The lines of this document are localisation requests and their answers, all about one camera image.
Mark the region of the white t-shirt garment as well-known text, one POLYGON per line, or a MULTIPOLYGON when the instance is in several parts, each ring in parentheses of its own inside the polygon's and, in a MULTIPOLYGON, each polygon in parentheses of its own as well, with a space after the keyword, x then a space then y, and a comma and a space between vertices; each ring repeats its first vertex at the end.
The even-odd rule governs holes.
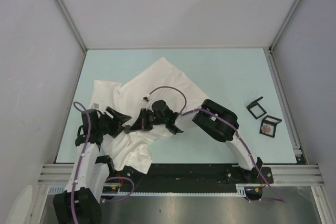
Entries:
MULTIPOLYGON (((164 100, 174 112, 190 111, 200 106, 208 95, 187 75, 165 58, 160 58, 131 81, 95 80, 89 108, 104 112, 110 107, 131 116, 133 124, 142 108, 149 108, 155 101, 164 100)), ((109 155, 117 171, 130 166, 146 174, 152 164, 149 146, 157 139, 165 139, 172 133, 164 125, 155 126, 149 132, 121 133, 116 138, 106 135, 102 149, 109 155)))

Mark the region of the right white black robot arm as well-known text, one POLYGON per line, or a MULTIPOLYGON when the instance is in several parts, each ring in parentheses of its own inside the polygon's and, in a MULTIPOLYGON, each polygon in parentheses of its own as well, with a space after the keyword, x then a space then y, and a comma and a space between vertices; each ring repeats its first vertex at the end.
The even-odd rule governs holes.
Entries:
POLYGON ((206 99, 200 107, 178 113, 170 109, 165 101, 158 100, 151 109, 141 109, 133 125, 127 125, 124 131, 148 132, 157 125, 164 125, 174 135, 198 126, 214 140, 226 144, 236 157, 245 181, 254 183, 261 177, 263 162, 240 137, 237 115, 218 103, 206 99))

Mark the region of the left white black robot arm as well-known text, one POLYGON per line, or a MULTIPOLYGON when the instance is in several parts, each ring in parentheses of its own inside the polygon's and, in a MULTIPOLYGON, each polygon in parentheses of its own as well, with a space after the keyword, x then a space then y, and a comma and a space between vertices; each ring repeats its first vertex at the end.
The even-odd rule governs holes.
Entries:
POLYGON ((117 137, 131 118, 109 106, 104 113, 97 109, 81 110, 82 124, 75 140, 76 161, 63 192, 53 199, 59 223, 102 222, 103 187, 115 178, 116 169, 110 156, 100 155, 100 147, 105 135, 117 137))

